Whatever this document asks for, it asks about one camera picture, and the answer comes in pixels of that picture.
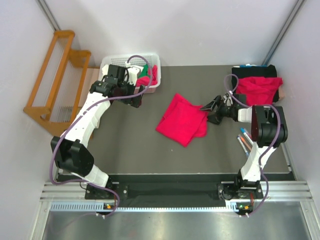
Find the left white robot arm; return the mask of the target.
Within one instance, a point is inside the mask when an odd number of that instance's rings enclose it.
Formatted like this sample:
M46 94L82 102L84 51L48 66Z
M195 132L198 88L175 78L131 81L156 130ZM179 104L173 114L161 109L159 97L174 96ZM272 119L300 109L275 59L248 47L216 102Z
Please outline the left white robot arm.
M135 108L141 105L149 83L138 83L138 80L147 68L147 65L131 65L128 62L125 66L106 64L102 67L102 76L90 86L74 121L60 136L52 138L50 169L56 166L78 177L81 182L93 185L102 198L109 198L113 194L110 177L95 165L88 143L113 101Z

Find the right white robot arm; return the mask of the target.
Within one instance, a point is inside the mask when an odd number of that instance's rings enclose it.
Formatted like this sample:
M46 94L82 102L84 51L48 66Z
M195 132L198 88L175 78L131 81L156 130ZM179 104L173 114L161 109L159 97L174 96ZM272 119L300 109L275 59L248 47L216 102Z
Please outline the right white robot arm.
M226 93L218 95L210 103L200 108L211 112L208 122L219 125L223 118L235 122L250 123L252 148L247 160L239 170L233 183L219 183L218 194L221 199L263 198L260 180L263 169L271 154L288 138L288 128L281 106L247 105L244 94Z

